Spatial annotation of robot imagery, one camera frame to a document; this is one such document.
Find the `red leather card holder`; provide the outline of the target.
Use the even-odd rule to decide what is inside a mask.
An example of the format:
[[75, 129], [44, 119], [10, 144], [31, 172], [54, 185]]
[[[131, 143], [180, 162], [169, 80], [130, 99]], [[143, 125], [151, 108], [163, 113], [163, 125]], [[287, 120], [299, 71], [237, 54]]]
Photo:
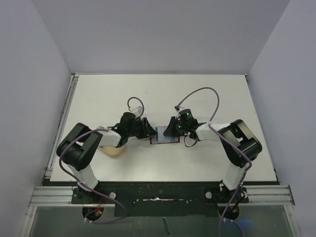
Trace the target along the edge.
[[180, 143], [179, 137], [170, 137], [163, 134], [167, 129], [166, 126], [155, 126], [153, 129], [157, 132], [157, 134], [150, 137], [151, 145]]

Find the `white grey card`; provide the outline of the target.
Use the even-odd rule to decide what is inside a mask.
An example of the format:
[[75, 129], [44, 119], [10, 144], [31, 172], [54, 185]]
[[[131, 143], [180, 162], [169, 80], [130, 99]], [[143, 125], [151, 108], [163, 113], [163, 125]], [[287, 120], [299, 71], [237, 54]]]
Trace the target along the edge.
[[151, 143], [152, 144], [161, 144], [164, 142], [164, 135], [163, 132], [165, 131], [165, 126], [155, 126], [154, 130], [156, 132], [156, 135], [151, 137]]

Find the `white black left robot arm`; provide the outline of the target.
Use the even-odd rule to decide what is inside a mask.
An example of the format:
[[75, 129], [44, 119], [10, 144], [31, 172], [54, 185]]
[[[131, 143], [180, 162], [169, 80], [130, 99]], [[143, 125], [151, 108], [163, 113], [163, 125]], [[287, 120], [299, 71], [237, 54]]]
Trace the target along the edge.
[[90, 165], [96, 150], [104, 146], [121, 148], [131, 137], [144, 139], [157, 134], [147, 118], [125, 112], [117, 124], [108, 128], [90, 129], [81, 122], [77, 123], [59, 144], [56, 154], [61, 169], [72, 176], [84, 189], [83, 197], [88, 202], [94, 203], [101, 195], [101, 191], [96, 187], [99, 180]]

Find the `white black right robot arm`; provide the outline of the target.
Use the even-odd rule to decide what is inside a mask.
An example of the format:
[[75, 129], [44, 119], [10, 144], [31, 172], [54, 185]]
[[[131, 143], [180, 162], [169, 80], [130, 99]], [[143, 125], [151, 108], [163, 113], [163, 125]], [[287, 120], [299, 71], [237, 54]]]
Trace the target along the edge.
[[177, 116], [172, 116], [165, 136], [189, 137], [196, 142], [220, 141], [230, 161], [222, 180], [220, 197], [230, 202], [237, 197], [237, 188], [242, 184], [252, 161], [262, 152], [262, 145], [241, 119], [226, 124], [199, 123], [190, 109], [176, 106]]

